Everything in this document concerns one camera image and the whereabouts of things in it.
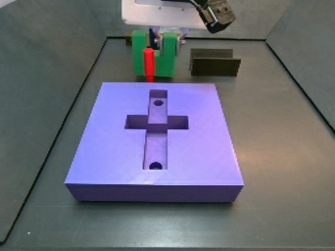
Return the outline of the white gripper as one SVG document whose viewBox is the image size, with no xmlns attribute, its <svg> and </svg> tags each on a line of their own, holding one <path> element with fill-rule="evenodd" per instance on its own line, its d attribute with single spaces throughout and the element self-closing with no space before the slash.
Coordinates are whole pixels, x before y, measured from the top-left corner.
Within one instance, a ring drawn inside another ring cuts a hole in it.
<svg viewBox="0 0 335 251">
<path fill-rule="evenodd" d="M 180 27 L 179 44 L 186 43 L 190 28 L 206 26 L 195 7 L 188 2 L 164 0 L 121 0 L 121 19 L 128 25 L 153 27 L 155 43 L 163 53 L 163 35 L 160 26 Z"/>
</svg>

